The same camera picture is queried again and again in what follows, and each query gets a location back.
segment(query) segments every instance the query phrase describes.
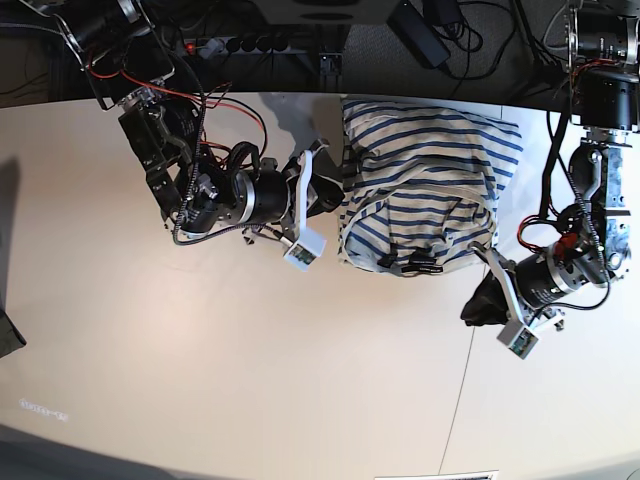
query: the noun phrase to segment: black object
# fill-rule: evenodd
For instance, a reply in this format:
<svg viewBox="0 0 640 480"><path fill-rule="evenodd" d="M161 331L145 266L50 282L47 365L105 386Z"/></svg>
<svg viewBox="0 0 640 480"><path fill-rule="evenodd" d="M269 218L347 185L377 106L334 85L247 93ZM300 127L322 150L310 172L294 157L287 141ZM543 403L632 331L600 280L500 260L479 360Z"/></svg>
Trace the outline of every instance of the black object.
<svg viewBox="0 0 640 480"><path fill-rule="evenodd" d="M391 252L387 253L378 261L379 267L390 269L393 267L393 264L396 263L396 260L398 259L398 245L392 243L390 248Z"/></svg>
<svg viewBox="0 0 640 480"><path fill-rule="evenodd" d="M431 25L442 27L463 22L458 0L422 0L422 5L424 19Z"/></svg>
<svg viewBox="0 0 640 480"><path fill-rule="evenodd" d="M444 268L424 248L417 248L409 257L409 264L402 268L402 273L424 273L435 275L444 273Z"/></svg>
<svg viewBox="0 0 640 480"><path fill-rule="evenodd" d="M638 124L637 77L613 69L593 68L580 76L580 97L588 99L576 105L583 125L631 131Z"/></svg>
<svg viewBox="0 0 640 480"><path fill-rule="evenodd" d="M451 57L438 32L408 0L400 3L387 24L424 68L437 68Z"/></svg>
<svg viewBox="0 0 640 480"><path fill-rule="evenodd" d="M0 308L0 358L6 357L26 344L27 341L11 322L9 316Z"/></svg>
<svg viewBox="0 0 640 480"><path fill-rule="evenodd" d="M531 255L516 267L518 291L534 309L542 308L567 296L553 281L547 262Z"/></svg>
<svg viewBox="0 0 640 480"><path fill-rule="evenodd" d="M284 176L277 171L254 172L249 175L255 190L255 206L250 223L275 223L282 219L289 207L289 188Z"/></svg>
<svg viewBox="0 0 640 480"><path fill-rule="evenodd" d="M542 196L540 198L540 210L538 216L540 218L549 218L549 207L551 206L551 174L556 166L556 162L560 155L560 147L564 141L564 136L567 133L569 121L571 120L571 108L569 103L566 103L562 109L560 120L558 122L558 128L551 140L551 150L547 157L547 163L542 173Z"/></svg>
<svg viewBox="0 0 640 480"><path fill-rule="evenodd" d="M460 317L468 327L506 325L508 310L500 282L489 272L465 305Z"/></svg>

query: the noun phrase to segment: gray floor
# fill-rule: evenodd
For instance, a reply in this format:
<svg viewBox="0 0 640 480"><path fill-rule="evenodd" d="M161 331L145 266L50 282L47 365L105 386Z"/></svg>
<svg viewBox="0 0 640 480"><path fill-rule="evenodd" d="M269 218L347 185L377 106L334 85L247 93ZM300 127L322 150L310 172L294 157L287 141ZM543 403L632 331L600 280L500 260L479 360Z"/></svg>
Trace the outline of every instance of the gray floor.
<svg viewBox="0 0 640 480"><path fill-rule="evenodd" d="M509 0L495 0L505 6ZM564 0L524 0L529 21L540 39L549 20ZM471 75L485 72L496 55L500 44L508 36L509 16L486 5L467 5L463 10L469 24L485 38L484 48L473 54ZM558 41L563 24L558 22L553 40ZM461 75L466 54L452 49L451 70ZM9 90L25 82L26 78L46 71L47 65L36 41L24 42L0 38L0 58L3 75L0 91ZM525 42L517 36L507 47L497 72L488 79L468 81L460 88L456 99L502 104L531 74L530 57ZM353 27L347 41L344 57L345 93L406 95L416 97L448 98L456 82L439 71L425 70L411 57L404 46L385 25ZM39 103L47 100L44 85L38 84L21 90L19 95L0 95L0 107ZM552 94L540 95L522 102L522 106L557 109L558 99Z"/></svg>
<svg viewBox="0 0 640 480"><path fill-rule="evenodd" d="M509 0L496 0L508 6ZM525 0L529 22L541 39L551 19L564 0ZM463 7L469 24L485 38L484 48L473 54L470 75L487 71L500 44L508 36L508 14L486 5ZM563 23L554 29L562 36ZM461 75L466 66L466 54L452 48L451 70ZM465 82L457 100L501 104L531 73L528 48L516 37L507 47L497 72L486 80ZM354 27L345 52L344 86L347 92L415 97L447 98L456 85L439 71L425 70L411 57L386 26ZM525 105L545 105L548 99L532 99Z"/></svg>

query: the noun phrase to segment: blue stripe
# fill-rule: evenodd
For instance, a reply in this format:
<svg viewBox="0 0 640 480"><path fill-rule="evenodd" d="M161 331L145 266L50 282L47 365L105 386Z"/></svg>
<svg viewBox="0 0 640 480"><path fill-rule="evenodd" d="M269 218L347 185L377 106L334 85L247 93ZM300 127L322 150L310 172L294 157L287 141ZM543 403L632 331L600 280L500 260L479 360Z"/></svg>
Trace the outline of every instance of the blue stripe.
<svg viewBox="0 0 640 480"><path fill-rule="evenodd" d="M480 237L480 236L485 235L485 234L490 234L490 233L491 233L491 232L489 232L489 230L487 230L486 228L485 228L485 229L483 229L483 230L478 230L477 232L474 232L474 233L472 233L472 234L470 234L470 235L467 235L467 236L465 236L465 237L456 238L456 239L453 241L453 245L454 245L454 246L455 246L455 245L459 245L459 244L461 244L462 242L467 242L467 241L469 241L469 240L473 240L474 238Z"/></svg>
<svg viewBox="0 0 640 480"><path fill-rule="evenodd" d="M424 127L424 128L417 128L415 130L409 130L407 132L398 132L393 135L389 135L388 137L381 138L377 142L373 142L369 145L364 145L364 147L367 148L368 150L373 150L374 148L378 148L382 145L391 143L395 140L400 140L401 138L413 137L414 135L422 135L423 133L450 133L452 135L460 135L460 136L477 135L479 137L486 138L487 140L490 140L493 143L502 145L503 147L508 147L518 152L524 151L524 149L520 145L507 142L506 140L502 140L498 137L494 137L493 135L490 135L487 132L483 132L482 130L456 129L456 128L444 128L444 127Z"/></svg>
<svg viewBox="0 0 640 480"><path fill-rule="evenodd" d="M376 253L378 256L380 257L384 257L386 255L386 253L384 253L382 250L380 250L378 247L376 247L375 245L371 244L369 241L365 240L364 238L362 238L360 235L357 235L353 232L351 232L349 234L349 238L347 239L347 242L351 239L354 238L358 243L361 243L362 245L364 245L365 247L369 248L371 251L373 251L374 253Z"/></svg>
<svg viewBox="0 0 640 480"><path fill-rule="evenodd" d="M477 205L473 204L469 204L469 207L467 208L475 208L477 207ZM412 207L401 207L401 206L396 206L396 205L389 205L389 210L393 210L396 212L404 212L404 213L437 213L439 215L449 215L451 212L453 212L454 210L463 210L462 207L460 206L456 206L454 208L451 208L449 210L442 210L440 208L435 208L435 207L423 207L423 208L412 208Z"/></svg>
<svg viewBox="0 0 640 480"><path fill-rule="evenodd" d="M507 172L506 170L502 170L501 168L492 167L493 171L498 175L502 175L508 178L513 178L513 173Z"/></svg>
<svg viewBox="0 0 640 480"><path fill-rule="evenodd" d="M393 162L388 162L388 163L384 163L382 165L377 165L375 164L372 167L362 167L362 171L363 172L367 172L367 173L377 173L380 172L386 168L393 168L393 167L402 167L402 166L407 166L407 170L409 168L415 168L415 167L419 167L419 166L426 166L427 164L425 162L422 161L418 161L416 163L413 163L411 166L409 166L409 163L418 159L417 157L421 157L422 155L417 155L414 158L411 158L409 160L395 160ZM477 165L477 163L473 162L473 161L465 161L465 159L456 159L456 160L452 160L454 162L458 162L458 163L465 163L465 164L471 164L471 165ZM444 173L444 172L460 172L460 171L464 171L464 172L469 172L469 173L479 173L479 174L484 174L484 172L482 171L477 171L477 170L460 170L457 169L455 167L428 167L428 168L424 168L425 172L430 172L430 173ZM501 175L503 175L501 172L505 172L504 170L500 170L500 169L494 169L495 173L500 173ZM345 178L355 178L358 175L358 172L353 173L353 174L348 174L348 173L344 173L343 176ZM509 178L512 177L512 174L508 174L506 175ZM487 178L489 178L490 181L495 182L496 181L496 177L489 175Z"/></svg>
<svg viewBox="0 0 640 480"><path fill-rule="evenodd" d="M447 259L447 261L444 262L444 263L447 264L449 262L457 260L458 258L466 257L466 256L472 255L472 254L473 254L473 252L470 252L469 250L464 250L464 251L462 251L460 253L455 254L453 257Z"/></svg>
<svg viewBox="0 0 640 480"><path fill-rule="evenodd" d="M368 109L364 109L361 110L359 112L354 113L353 115L347 117L344 120L344 123L350 123L353 120L355 120L356 118L360 118L364 115L368 115L370 113L377 113L377 112L384 112L384 111L390 111L390 112L415 112L415 111L419 111L419 110L443 110L443 109L448 109L451 110L447 107L430 107L430 106L412 106L412 107L394 107L394 106L386 106L386 107L382 107L382 106L375 106L376 104L374 102L371 101L357 101L357 102L349 102L349 103L345 103L343 105L343 109L345 114L347 113L347 110L352 109L353 107L356 107L358 105L373 105L371 108ZM489 119L486 117L483 117L482 115L478 115L477 113L471 113L471 112L464 112L464 111L459 111L459 113L462 113L464 115L473 115L474 117L486 120L486 121L479 121L479 120L473 120L473 119L469 119L467 118L467 120L469 120L470 122L473 122L475 124L478 125L483 125L486 127L493 127L493 128L497 128L498 130L500 130L502 133L506 133L508 135L515 135L518 138L522 138L522 136L518 133L518 132L514 132L512 130L502 130L500 127L498 127L498 125L504 125L507 127L515 127L515 128L519 128L517 124L515 123L509 123L509 122L505 122L502 120L497 120L497 119Z"/></svg>
<svg viewBox="0 0 640 480"><path fill-rule="evenodd" d="M447 241L444 235L436 235L433 233L408 234L408 233L396 233L392 231L391 236L393 238L401 238L403 240L442 240L443 242Z"/></svg>
<svg viewBox="0 0 640 480"><path fill-rule="evenodd" d="M390 177L378 178L368 180L366 182L357 182L354 185L354 188L364 188L364 187L373 187L375 185L382 185L385 183L390 183L398 180L403 175L406 175L407 172L398 172L395 175L391 175ZM452 186L452 185L485 185L483 180L431 180L431 179L410 179L405 182L408 185L440 185L440 186Z"/></svg>
<svg viewBox="0 0 640 480"><path fill-rule="evenodd" d="M360 135L356 136L353 138L353 140L351 140L351 143L357 143L360 140L362 140L363 138L371 135L372 133L376 133L384 128L390 127L392 125L398 125L401 123L411 123L411 122L423 122L423 121L429 121L429 120L466 120L470 123L475 123L475 124L481 124L483 126L488 125L488 126L493 126L493 125L489 125L487 123L484 122L475 122L467 117L465 117L464 115L443 115L443 114L435 114L435 115L421 115L419 117L410 117L410 118L392 118L390 120L387 120L385 122L381 122L377 125L374 125L370 128L368 128L367 130L365 130L364 132L362 132ZM452 133L463 133L465 132L465 130L455 130ZM489 138L489 140L494 140L496 137L491 137Z"/></svg>
<svg viewBox="0 0 640 480"><path fill-rule="evenodd" d="M460 202L460 197L442 197L440 195L429 195L425 193L402 193L396 192L393 197L404 198L407 200L431 200L434 202ZM458 203L456 208L472 208L477 207L476 203Z"/></svg>
<svg viewBox="0 0 640 480"><path fill-rule="evenodd" d="M390 244L391 241L389 240L389 237L383 235L382 233L378 232L375 228L370 227L369 225L367 225L366 223L358 223L357 224L360 228L362 228L363 230L366 230L367 232L369 232L370 234L378 237L380 240L382 240L383 242Z"/></svg>
<svg viewBox="0 0 640 480"><path fill-rule="evenodd" d="M419 150L425 147L441 147L441 148L457 148L463 150L480 150L485 152L490 157L497 158L498 160L504 160L505 162L513 163L514 165L518 165L518 160L515 158L507 157L500 153L494 152L485 148L483 145L475 145L471 143L455 143L455 142L423 142L423 143L414 143L412 145L408 145L406 147L400 148L398 150L394 150L389 153L385 153L383 155L378 155L377 160L386 160L388 158L396 157L402 153L410 152L411 150Z"/></svg>
<svg viewBox="0 0 640 480"><path fill-rule="evenodd" d="M412 178L406 182L409 185L484 185L483 180L431 180L429 178Z"/></svg>
<svg viewBox="0 0 640 480"><path fill-rule="evenodd" d="M437 213L440 214L442 216L446 216L446 218L443 219L442 223L439 224L434 224L434 223L429 223L429 222L433 222L433 220L422 220L423 223L425 223L426 225L434 225L434 226L440 226L443 225L443 223L445 221L454 221L454 222L470 222L473 223L473 219L475 217L475 215L473 217L459 217L456 215L449 215L450 212L448 211L443 211L443 210L437 210L437 209L433 209L433 208L412 208L412 207L398 207L398 206L394 206L394 205L389 205L389 210L393 211L393 212L401 212L401 213Z"/></svg>
<svg viewBox="0 0 640 480"><path fill-rule="evenodd" d="M371 215L371 218L373 218L374 220L379 221L381 224L386 225L387 227L389 226L389 220L387 220L384 217L381 217L377 213L374 213L373 215Z"/></svg>

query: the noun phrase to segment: black cable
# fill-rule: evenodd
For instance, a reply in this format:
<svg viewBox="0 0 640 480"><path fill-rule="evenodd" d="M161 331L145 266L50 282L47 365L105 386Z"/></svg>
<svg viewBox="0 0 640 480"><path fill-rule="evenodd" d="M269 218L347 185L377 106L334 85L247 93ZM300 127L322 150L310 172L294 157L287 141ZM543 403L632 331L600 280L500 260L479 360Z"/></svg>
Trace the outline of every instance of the black cable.
<svg viewBox="0 0 640 480"><path fill-rule="evenodd" d="M31 80L24 82L22 85L20 85L19 87L15 87L12 88L10 90L5 90L0 92L0 95L11 95L12 93L16 93L19 92L20 90L22 90L25 87L28 87L29 85L32 85L34 83L37 83L38 81L40 81L41 79L43 79L44 77L46 77L48 75L47 72L42 73L40 75L38 75L37 77L33 77Z"/></svg>
<svg viewBox="0 0 640 480"><path fill-rule="evenodd" d="M191 65L187 63L180 55L177 55L175 52L168 52L171 57L173 57L178 63L180 63L183 68L186 70L187 75L191 77L196 89L200 95L200 112L198 118L198 134L195 138L195 146L194 146L194 156L193 156L193 167L191 172L191 178L189 179L189 184L187 186L186 193L184 195L184 199L182 200L182 205L180 206L180 210L178 212L178 216L176 217L175 224L173 226L173 241L176 245L179 246L187 246L189 243L183 242L178 238L182 225L186 221L187 217L187 209L189 206L189 202L193 198L193 191L195 189L196 182L198 181L199 176L199 168L198 162L200 160L200 149L201 149L201 139L202 134L204 132L204 120L205 115L207 114L207 97L205 96L204 89L202 88L202 84L200 83L200 79L196 75L196 73L191 68Z"/></svg>
<svg viewBox="0 0 640 480"><path fill-rule="evenodd" d="M197 245L199 243L206 242L207 240L221 237L222 235L225 235L227 233L235 232L237 230L244 230L246 228L261 228L263 230L273 233L276 239L278 240L281 240L283 237L282 233L280 233L275 228L269 225L266 225L264 223L243 223L240 225L232 225L230 227L223 228L222 230L218 230L217 232L208 234L206 237L198 238L195 240L183 240L180 242L180 245L184 247L190 246L190 245Z"/></svg>
<svg viewBox="0 0 640 480"><path fill-rule="evenodd" d="M246 108L247 110L249 110L251 113L253 113L258 120L260 121L260 124L262 125L262 129L264 131L264 143L262 145L262 149L260 150L260 158L262 158L267 150L267 145L269 142L269 135L267 132L267 124L264 121L264 118L262 118L262 115L260 115L258 112L256 112L256 110L254 108L251 108L249 105L247 105L244 102L241 102L240 100L236 100L235 98L229 98L229 97L209 97L212 100L223 100L225 102L232 102L235 103L237 105L240 105L244 108Z"/></svg>
<svg viewBox="0 0 640 480"><path fill-rule="evenodd" d="M549 150L547 163L542 174L542 196L540 198L540 210L538 212L538 217L540 218L547 218L549 216L549 205L551 204L551 174L553 173L556 161L560 155L560 147L562 146L564 136L567 133L570 117L571 106L569 102L566 102L565 107L562 109L562 114L560 115L558 130L551 137L551 149Z"/></svg>
<svg viewBox="0 0 640 480"><path fill-rule="evenodd" d="M549 111L547 112L547 130L550 134L552 142L555 142L558 133L557 132L555 134L553 133L553 129L551 127L551 112ZM573 177L571 176L571 173L567 169L566 165L562 161L562 158L560 157L559 154L556 155L556 159L560 161L560 164L562 165L562 170L564 171L567 177L567 181L571 186L571 190L573 190L573 194L576 197L576 201L578 202L578 205L580 206L582 213L585 215L587 230L589 232L589 235L591 236L591 241L593 242L593 247L596 250L596 254L598 256L598 262L600 263L600 268L602 269L600 273L604 274L604 278L607 282L607 292L605 293L604 298L600 300L600 302L598 302L596 305L592 305L589 307L583 307L580 305L571 305L569 303L562 303L562 302L549 303L548 305L545 305L544 307L536 311L533 317L534 320L540 318L540 315L542 315L542 313L547 308L568 308L571 310L579 310L582 312L596 310L600 308L602 305L604 305L609 299L609 297L611 296L611 278L609 278L609 272L607 271L607 265L606 265L604 254L603 254L603 247L602 247L602 244L600 243L600 238L598 237L598 233L596 232L595 226L593 224L593 220L591 218L591 212L589 212L589 210L587 209L587 206L585 204L584 198L582 197L582 194L578 190L576 183L573 180Z"/></svg>
<svg viewBox="0 0 640 480"><path fill-rule="evenodd" d="M468 25L467 19L464 19L464 23ZM455 88L451 91L451 93L449 94L449 100L452 100L455 96L456 93L458 93L458 90L460 90L460 87L462 87L462 84L464 83L464 81L466 80L467 76L469 75L469 70L471 69L471 53L473 53L472 49L471 49L471 30L469 30L469 38L467 39L467 49L464 50L467 53L467 65L464 69L464 75L462 76L462 78L460 80L458 80L458 83L456 84Z"/></svg>
<svg viewBox="0 0 640 480"><path fill-rule="evenodd" d="M498 3L492 3L492 2L488 2L485 0L468 0L468 1L464 1L464 2L460 2L460 5L487 5L487 6L491 6L491 7L495 7L495 8L499 8L500 10L505 11L506 13L509 14L509 18L511 18L511 24L512 24L512 29L511 32L509 33L509 36L505 39L505 41L500 45L500 48L498 49L498 52L496 53L496 56L493 60L493 63L491 64L491 67L489 67L489 69L483 73L482 75L474 75L474 76L458 76L455 75L453 72L451 72L451 70L449 69L449 67L446 64L443 64L440 66L440 71L442 73L444 73L447 77L453 79L453 80L462 80L462 81L467 81L467 80L484 80L485 78L490 77L491 75L493 75L497 70L498 70L498 66L500 65L500 62L502 61L502 57L504 56L504 52L507 49L507 46L509 46L509 43L511 42L511 40L513 39L513 37L516 34L517 31L517 24L516 24L516 19L515 16L513 14L513 12L508 9L507 7L500 5Z"/></svg>
<svg viewBox="0 0 640 480"><path fill-rule="evenodd" d="M520 22L522 23L522 26L524 27L524 34L525 37L527 38L527 43L529 44L529 47L531 49L531 54L533 55L533 61L534 63L542 63L542 58L540 56L540 51L539 49L535 48L534 45L536 44L536 37L533 35L533 31L531 30L531 25L529 24L529 19L527 18L527 12L524 9L524 6L522 5L522 1L521 0L511 0L512 5L515 5L516 10L518 12L518 16L520 17Z"/></svg>

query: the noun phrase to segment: wire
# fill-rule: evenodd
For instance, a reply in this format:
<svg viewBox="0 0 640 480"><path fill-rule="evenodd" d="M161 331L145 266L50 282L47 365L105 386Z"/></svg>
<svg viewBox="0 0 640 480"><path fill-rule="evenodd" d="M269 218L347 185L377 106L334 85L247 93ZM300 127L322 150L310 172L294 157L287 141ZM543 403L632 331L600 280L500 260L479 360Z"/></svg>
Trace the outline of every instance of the wire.
<svg viewBox="0 0 640 480"><path fill-rule="evenodd" d="M132 77L130 74L128 74L125 70L120 70L119 72L120 74L122 74L122 76L124 78L126 78L127 80L129 80L130 82L136 83L142 87L147 87L147 88L151 88L153 90L157 90L159 92L163 92L166 93L168 95L176 95L178 97L183 97L183 98L188 98L189 100L191 100L192 102L197 103L198 105L202 105L201 101L198 100L198 98L194 95L191 95L189 93L183 93L183 92L178 92L176 90L170 90L168 88L164 88L161 87L159 85L155 85L153 83L148 83L148 82L143 82L142 80L138 80L137 78ZM211 104L209 102L206 101L206 97L205 97L205 102L204 104L207 105L207 109L214 109L217 107L222 107L222 108L228 108L231 110L235 110L237 112L243 113L245 115L247 115L248 117L250 117L251 119L253 119L259 126L261 129L263 129L265 131L265 147L263 148L263 150L266 150L266 124L264 122L264 120L262 119L262 117L260 116L260 114L258 114L258 112L256 112L253 108L249 107L247 104L240 102L239 100L235 100L233 98L224 98L224 97L209 97L211 100L220 100L219 102L216 102L215 104ZM249 110L246 111L242 108L236 107L234 105L227 105L225 103L221 103L221 101L224 102L232 102L232 103L236 103L236 104L241 104L244 109Z"/></svg>
<svg viewBox="0 0 640 480"><path fill-rule="evenodd" d="M542 44L549 50L566 50L568 48L566 45L549 45L549 36L551 35L551 30L555 26L560 16L564 13L565 9L566 5L562 5L555 13L555 15L551 17L551 21L549 22L549 25L547 25L547 29L544 31L544 35L542 36Z"/></svg>
<svg viewBox="0 0 640 480"><path fill-rule="evenodd" d="M464 19L464 22L463 22L463 26L464 25L466 25L466 26L469 25L469 22L467 21L466 18ZM473 49L471 48L471 32L472 32L472 30L469 29L469 38L467 39L467 48L466 48L466 50L463 49L463 51L465 51L467 53L467 65L466 65L466 67L464 69L464 75L462 76L462 78L460 80L458 80L457 85L455 86L455 88L449 94L449 100L452 100L453 98L455 98L456 93L458 93L458 90L460 90L460 87L462 87L462 84L464 83L464 81L469 76L469 70L471 69L471 54L473 53Z"/></svg>
<svg viewBox="0 0 640 480"><path fill-rule="evenodd" d="M207 145L209 147L212 148L217 148L218 150L223 150L227 153L231 152L231 149L225 145L221 145L220 143L215 143L215 142L207 142L206 140L202 140L200 143L202 143L203 145Z"/></svg>
<svg viewBox="0 0 640 480"><path fill-rule="evenodd" d="M180 240L180 245L182 246L189 246L189 245L197 245L199 243L203 243L206 242L207 240L211 240L213 238L218 238L221 237L222 235L225 235L227 233L231 233L231 232L235 232L237 230L244 230L247 228L260 228L262 230L266 230L268 232L273 233L273 235L275 235L275 237L278 240L281 240L283 235L281 232L277 231L275 228L266 225L264 223L243 223L241 225L232 225L230 227L227 228L223 228L222 230L218 230L217 232L213 232L208 234L206 237L202 237L202 238L198 238L195 240Z"/></svg>
<svg viewBox="0 0 640 480"><path fill-rule="evenodd" d="M43 79L44 77L46 77L48 74L47 72L42 73L36 77L33 77L31 80L24 82L22 85L15 87L15 88L11 88L9 90L4 90L2 92L0 92L0 95L11 95L12 93L16 93L19 92L20 90L22 90L25 87L28 87L29 85L32 85L34 83L39 82L41 79Z"/></svg>
<svg viewBox="0 0 640 480"><path fill-rule="evenodd" d="M219 100L219 99L223 99L223 97L210 97L211 100ZM262 128L262 132L264 133L264 143L262 145L262 149L260 150L260 157L262 158L265 154L265 152L267 151L267 147L269 146L269 133L267 131L267 124L264 121L264 118L262 118L262 115L260 115L255 109L251 108L249 105L247 105L246 103L240 101L240 100L236 100L235 98L224 98L225 102L232 102L235 103L237 105L240 105L244 108L246 108L249 112L251 112L253 115L255 115L258 123L260 124L261 128Z"/></svg>
<svg viewBox="0 0 640 480"><path fill-rule="evenodd" d="M509 14L509 17L511 18L511 24L512 24L512 29L511 32L509 33L509 35L507 36L507 38L505 39L505 41L500 45L500 47L498 48L498 52L496 53L495 58L493 59L493 63L491 64L491 66L489 67L489 69L481 74L481 75L474 75L474 76L458 76L455 75L454 73L451 72L451 70L449 69L449 67L446 64L441 65L440 67L440 71L442 73L444 73L447 77L453 79L453 80L462 80L467 81L467 80L483 80L485 78L490 77L491 75L493 75L497 70L498 70L498 66L500 65L500 62L502 61L502 57L504 56L504 52L507 49L507 46L509 46L509 43L511 43L511 40L513 39L513 37L516 34L517 31L517 24L516 24L516 19L515 16L513 14L513 12L503 6L500 5L498 3L492 3L492 2L488 2L485 0L468 0L468 1L464 1L464 2L459 2L459 5L461 6L465 6L465 5L487 5L487 6L491 6L491 7L495 7L498 8L500 10L503 10L504 12Z"/></svg>
<svg viewBox="0 0 640 480"><path fill-rule="evenodd" d="M549 111L547 112L547 127L548 127L549 134L551 135L551 140L552 142L554 142L555 135L553 134L553 129L551 127L551 112ZM600 243L600 238L598 237L598 233L596 232L596 229L594 227L593 219L591 218L591 212L589 212L589 210L587 209L586 204L584 202L584 198L582 197L582 194L578 190L576 183L573 180L573 177L571 176L571 173L569 172L569 170L567 170L567 167L564 164L564 162L562 162L560 155L558 155L558 160L560 160L560 164L562 165L562 169L567 177L567 181L571 186L571 190L573 190L573 194L576 197L576 201L578 202L578 205L580 206L582 213L585 215L587 230L589 232L589 235L591 236L591 241L593 243L593 247L595 248L596 254L598 256L598 262L600 263L600 268L601 268L600 273L604 274L604 278L607 282L607 292L605 293L604 298L600 300L600 302L598 302L596 305L589 306L589 307L583 307L580 305L571 305L569 303L562 303L562 302L549 303L536 311L533 317L534 320L540 318L540 315L542 315L542 313L547 308L568 308L571 310L579 310L583 312L596 310L600 308L602 305L604 305L609 299L609 297L611 296L611 278L609 277L609 272L607 271L607 265L604 259L604 254L602 253L604 249L602 247L602 244Z"/></svg>
<svg viewBox="0 0 640 480"><path fill-rule="evenodd" d="M62 37L62 33L59 30L55 30L53 28L43 27L41 25L32 25L30 23L7 23L0 22L0 28L25 28L29 30L40 30L41 32L52 33L54 35L58 35Z"/></svg>
<svg viewBox="0 0 640 480"><path fill-rule="evenodd" d="M194 157L193 157L193 167L191 172L191 178L189 179L189 183L187 185L187 190L184 195L184 199L182 200L182 205L180 206L180 210L178 211L178 216L176 217L176 222L173 226L173 242L178 246L187 246L189 243L180 240L179 234L184 222L186 222L188 213L187 209L189 207L189 202L193 199L193 192L196 186L196 182L198 181L198 176L200 174L198 168L198 161L200 160L200 151L202 148L202 144L200 143L200 139L202 138L202 134L204 132L204 120L207 114L206 102L207 99L204 94L204 90L202 88L202 84L200 83L200 79L195 74L191 66L184 60L182 57L177 55L174 52L168 52L178 63L182 65L182 67L186 70L187 74L193 80L194 85L197 88L197 91L200 93L200 114L198 121L198 133L195 139L195 149L194 149Z"/></svg>
<svg viewBox="0 0 640 480"><path fill-rule="evenodd" d="M87 64L87 70L91 75L93 75L96 78L99 78L100 80L108 80L110 78L115 78L118 75L120 75L120 71L116 71L114 73L107 73L107 74L96 73L93 70L93 52L91 52L91 55L89 56L89 62Z"/></svg>

